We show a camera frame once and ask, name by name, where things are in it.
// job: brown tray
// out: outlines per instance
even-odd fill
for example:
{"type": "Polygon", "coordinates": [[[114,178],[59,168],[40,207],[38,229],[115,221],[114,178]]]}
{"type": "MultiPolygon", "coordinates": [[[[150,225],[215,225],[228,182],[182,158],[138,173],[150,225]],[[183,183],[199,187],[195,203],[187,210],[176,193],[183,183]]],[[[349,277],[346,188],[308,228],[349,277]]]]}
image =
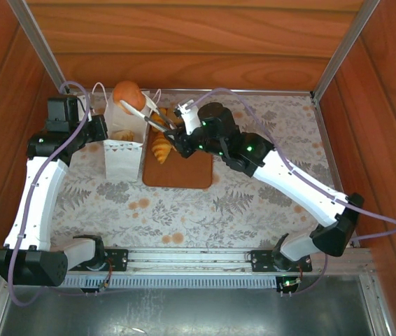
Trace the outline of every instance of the brown tray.
{"type": "Polygon", "coordinates": [[[185,159],[174,149],[168,158],[160,164],[153,152],[151,143],[155,133],[148,133],[148,147],[143,166],[142,181],[150,187],[206,189],[212,184],[212,155],[195,152],[185,159]]]}

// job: bread roll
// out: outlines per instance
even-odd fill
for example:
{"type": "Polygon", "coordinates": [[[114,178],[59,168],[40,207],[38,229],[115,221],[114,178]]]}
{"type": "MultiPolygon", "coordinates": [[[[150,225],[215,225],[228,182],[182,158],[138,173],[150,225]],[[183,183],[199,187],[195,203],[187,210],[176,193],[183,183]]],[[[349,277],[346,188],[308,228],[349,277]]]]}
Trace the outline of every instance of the bread roll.
{"type": "Polygon", "coordinates": [[[134,133],[129,129],[123,129],[121,131],[117,131],[112,133],[111,140],[118,140],[118,141],[133,141],[134,140],[134,133]]]}
{"type": "Polygon", "coordinates": [[[169,156],[170,150],[171,144],[165,139],[163,133],[157,133],[155,140],[151,144],[151,151],[161,165],[165,162],[167,156],[169,156]]]}
{"type": "Polygon", "coordinates": [[[146,104],[146,98],[142,94],[141,89],[135,82],[124,80],[118,83],[113,91],[114,104],[119,106],[125,113],[132,115],[120,101],[123,100],[133,106],[137,111],[142,111],[146,104]]]}

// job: floral tablecloth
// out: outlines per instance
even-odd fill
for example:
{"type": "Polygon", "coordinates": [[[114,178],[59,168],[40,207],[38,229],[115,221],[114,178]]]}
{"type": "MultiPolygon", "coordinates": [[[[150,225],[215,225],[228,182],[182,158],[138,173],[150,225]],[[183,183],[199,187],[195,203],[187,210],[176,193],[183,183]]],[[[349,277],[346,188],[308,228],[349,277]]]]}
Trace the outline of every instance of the floral tablecloth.
{"type": "MultiPolygon", "coordinates": [[[[164,94],[170,107],[190,94],[164,94]]],[[[332,186],[313,106],[309,97],[246,95],[255,113],[286,155],[304,171],[332,186]]],[[[236,97],[218,95],[232,110],[242,131],[261,132],[236,97]]],[[[103,97],[95,104],[102,104],[103,97]]],[[[74,235],[101,235],[105,245],[124,247],[271,247],[286,232],[316,221],[291,199],[242,173],[219,157],[213,161],[213,184],[207,190],[153,188],[105,179],[104,149],[88,144],[75,153],[57,198],[52,244],[74,235]]]]}

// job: metal sheet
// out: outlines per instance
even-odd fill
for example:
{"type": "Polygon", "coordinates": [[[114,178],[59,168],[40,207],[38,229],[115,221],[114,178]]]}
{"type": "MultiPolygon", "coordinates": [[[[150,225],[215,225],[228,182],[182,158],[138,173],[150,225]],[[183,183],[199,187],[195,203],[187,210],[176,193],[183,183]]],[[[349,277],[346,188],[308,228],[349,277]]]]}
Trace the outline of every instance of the metal sheet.
{"type": "Polygon", "coordinates": [[[377,277],[361,274],[360,284],[375,335],[396,335],[395,326],[377,277]]]}
{"type": "MultiPolygon", "coordinates": [[[[33,292],[18,290],[22,299],[33,292]]],[[[31,307],[9,305],[0,335],[371,334],[358,277],[331,276],[292,298],[243,289],[120,290],[101,297],[47,291],[31,307]]]]}

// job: croissant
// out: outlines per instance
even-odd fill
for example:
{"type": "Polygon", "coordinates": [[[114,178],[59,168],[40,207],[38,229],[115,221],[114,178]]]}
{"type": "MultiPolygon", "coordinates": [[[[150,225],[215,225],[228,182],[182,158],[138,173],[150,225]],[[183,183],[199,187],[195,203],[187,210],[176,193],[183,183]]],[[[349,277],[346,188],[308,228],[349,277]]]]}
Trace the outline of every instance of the croissant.
{"type": "Polygon", "coordinates": [[[151,145],[151,151],[161,165],[165,162],[167,156],[169,156],[170,150],[171,144],[165,139],[163,133],[157,133],[151,145]]]}
{"type": "Polygon", "coordinates": [[[111,140],[120,140],[120,141],[133,141],[134,133],[129,129],[123,129],[121,131],[117,131],[112,133],[110,136],[111,140]]]}
{"type": "MultiPolygon", "coordinates": [[[[163,121],[163,119],[161,119],[161,117],[159,117],[159,115],[157,113],[152,113],[152,115],[150,116],[150,118],[152,118],[155,122],[161,124],[162,126],[165,126],[165,122],[163,121]]],[[[151,127],[154,131],[154,133],[158,133],[159,130],[155,127],[151,127]]]]}

